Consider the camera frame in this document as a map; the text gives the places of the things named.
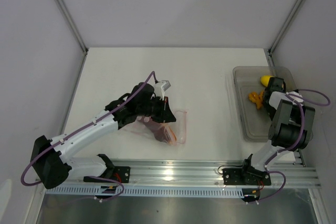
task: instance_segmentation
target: gray wall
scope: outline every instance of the gray wall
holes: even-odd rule
[[[314,138],[304,150],[308,165],[317,167],[331,223],[336,223],[335,52],[336,0],[307,0],[275,51],[276,65],[291,70],[297,87],[320,90],[333,100],[331,107],[317,108]]]
[[[53,0],[0,0],[0,7],[0,187],[13,183],[1,223],[22,223],[33,188],[20,175],[34,140],[60,130],[82,53]]]
[[[268,48],[295,0],[65,0],[88,47]]]

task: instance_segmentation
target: clear plastic bag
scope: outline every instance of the clear plastic bag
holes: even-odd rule
[[[122,130],[170,145],[184,144],[187,112],[176,110],[173,114],[176,117],[176,122],[173,123],[156,123],[151,118],[139,116],[134,123]]]

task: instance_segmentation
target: black bracket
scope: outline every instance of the black bracket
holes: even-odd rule
[[[252,154],[244,160],[241,168],[224,168],[224,185],[230,186],[270,186],[271,179],[268,172],[262,172],[251,166]]]
[[[114,166],[113,162],[105,154],[98,154],[98,156],[106,164],[106,170],[99,176],[100,178],[121,181],[123,184],[127,184],[129,182],[131,176],[131,168],[129,166]],[[93,183],[103,182],[103,180],[91,178],[89,176],[84,177],[83,181]]]

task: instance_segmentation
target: purple cable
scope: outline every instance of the purple cable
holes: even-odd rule
[[[118,111],[119,109],[121,109],[123,106],[125,106],[125,104],[127,104],[129,101],[131,101],[144,87],[145,85],[148,83],[148,81],[151,79],[151,77],[154,77],[154,81],[155,83],[157,83],[157,79],[156,79],[156,76],[155,76],[155,71],[152,71],[150,73],[150,75],[147,77],[147,79],[142,83],[142,85],[136,90],[136,92],[134,92],[133,95],[131,95],[130,97],[127,98],[126,101],[124,101],[121,105],[119,105],[118,107],[116,107],[114,110],[110,111],[109,113],[101,116],[100,118],[98,118],[96,120],[96,122],[99,122],[101,120],[103,120],[104,118],[106,118],[108,115],[114,113],[115,111]],[[94,125],[93,122],[91,123],[88,123],[86,125],[84,125],[83,127],[75,130],[74,132],[72,132],[71,134],[67,135],[66,137],[64,137],[64,141],[68,140],[69,138],[73,137],[74,135],[76,135],[77,133],[85,130],[86,128],[90,127]],[[24,185],[24,186],[36,186],[40,183],[42,183],[42,181],[37,181],[37,182],[34,182],[34,183],[27,183],[25,182],[25,176],[28,172],[28,170],[38,161],[39,158],[41,158],[44,154],[46,154],[47,152],[49,152],[51,149],[55,148],[56,146],[60,145],[61,142],[57,142],[56,144],[53,144],[51,145],[50,147],[46,148],[44,151],[42,151],[40,154],[38,154],[28,165],[27,167],[24,169],[24,171],[22,172],[21,174],[21,184]]]
[[[320,94],[321,96],[323,96],[324,98],[326,98],[327,103],[314,102],[314,101],[311,101],[311,100],[309,100],[309,99],[300,97],[300,96],[298,96],[298,95],[296,95],[296,94],[289,94],[289,95],[291,95],[292,97],[301,98],[301,99],[303,99],[304,101],[309,102],[309,103],[314,104],[314,105],[317,105],[317,106],[329,106],[330,103],[331,103],[329,97],[328,97],[326,94],[323,94],[323,93],[320,92],[320,91],[317,91],[317,90],[314,90],[314,89],[298,89],[298,90],[299,90],[299,91],[308,91],[308,92],[313,92],[313,93]]]

